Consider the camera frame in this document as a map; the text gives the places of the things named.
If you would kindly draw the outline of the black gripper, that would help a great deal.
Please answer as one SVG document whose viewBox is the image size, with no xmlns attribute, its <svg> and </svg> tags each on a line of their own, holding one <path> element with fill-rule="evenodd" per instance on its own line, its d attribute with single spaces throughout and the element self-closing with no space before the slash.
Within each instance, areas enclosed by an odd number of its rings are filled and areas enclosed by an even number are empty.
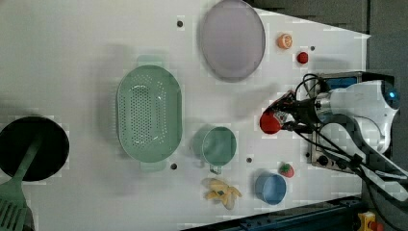
<svg viewBox="0 0 408 231">
<path fill-rule="evenodd" d="M 319 118 L 315 109 L 315 98 L 296 100 L 292 90 L 287 91 L 280 98 L 268 106 L 274 111 L 284 111 L 288 108 L 288 113 L 293 117 L 293 121 L 285 122 L 281 129 L 302 134 L 312 134 Z"/>
</svg>

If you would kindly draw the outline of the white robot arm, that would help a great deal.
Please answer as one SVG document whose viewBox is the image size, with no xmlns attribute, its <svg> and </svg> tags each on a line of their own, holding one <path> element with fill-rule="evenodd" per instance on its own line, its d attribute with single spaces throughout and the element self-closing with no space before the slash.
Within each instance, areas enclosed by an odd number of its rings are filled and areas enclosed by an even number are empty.
<svg viewBox="0 0 408 231">
<path fill-rule="evenodd" d="M 302 138 L 315 134 L 310 144 L 384 195 L 405 203 L 407 171 L 386 156 L 398 111 L 397 91 L 374 80 L 321 89 L 303 100 L 296 90 L 289 90 L 263 111 L 260 126 L 266 134 L 281 130 Z"/>
</svg>

